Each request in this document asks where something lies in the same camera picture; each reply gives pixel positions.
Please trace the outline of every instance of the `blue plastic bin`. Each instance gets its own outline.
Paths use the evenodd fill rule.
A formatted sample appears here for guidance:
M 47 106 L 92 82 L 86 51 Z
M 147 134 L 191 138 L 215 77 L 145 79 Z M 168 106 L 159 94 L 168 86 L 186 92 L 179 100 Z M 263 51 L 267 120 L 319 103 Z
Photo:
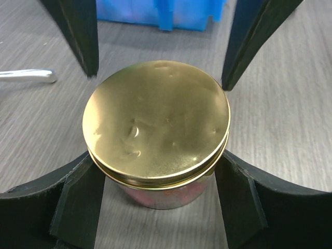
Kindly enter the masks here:
M 156 25 L 161 30 L 204 31 L 218 22 L 226 0 L 96 0 L 99 20 Z

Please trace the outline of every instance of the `metal lid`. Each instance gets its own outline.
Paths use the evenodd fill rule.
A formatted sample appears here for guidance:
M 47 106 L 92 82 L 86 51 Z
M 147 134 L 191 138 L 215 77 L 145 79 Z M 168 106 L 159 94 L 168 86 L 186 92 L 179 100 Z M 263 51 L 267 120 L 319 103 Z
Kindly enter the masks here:
M 219 84 L 174 61 L 116 72 L 95 90 L 82 122 L 95 161 L 118 182 L 144 188 L 177 184 L 210 167 L 229 124 Z

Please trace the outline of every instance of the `tabletop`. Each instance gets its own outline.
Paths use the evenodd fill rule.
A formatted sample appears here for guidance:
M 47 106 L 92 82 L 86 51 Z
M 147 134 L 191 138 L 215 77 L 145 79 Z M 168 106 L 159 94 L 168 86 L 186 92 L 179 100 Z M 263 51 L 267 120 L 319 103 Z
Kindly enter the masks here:
M 205 32 L 99 23 L 100 70 L 88 80 L 37 0 L 0 2 L 0 70 L 49 68 L 59 81 L 0 82 L 0 191 L 87 150 L 82 114 L 96 86 L 128 65 L 176 60 L 219 80 L 235 0 Z M 332 2 L 303 2 L 264 44 L 233 91 L 227 149 L 287 181 L 332 191 Z M 133 203 L 105 183 L 95 248 L 227 248 L 217 188 L 179 209 Z

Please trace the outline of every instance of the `glass jar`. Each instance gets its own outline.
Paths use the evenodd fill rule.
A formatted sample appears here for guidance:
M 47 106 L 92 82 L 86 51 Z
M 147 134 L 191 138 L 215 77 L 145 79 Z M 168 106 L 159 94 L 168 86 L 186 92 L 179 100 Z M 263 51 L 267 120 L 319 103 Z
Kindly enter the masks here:
M 174 61 L 116 72 L 95 90 L 82 122 L 95 164 L 154 209 L 177 208 L 203 193 L 227 145 L 229 125 L 220 85 Z

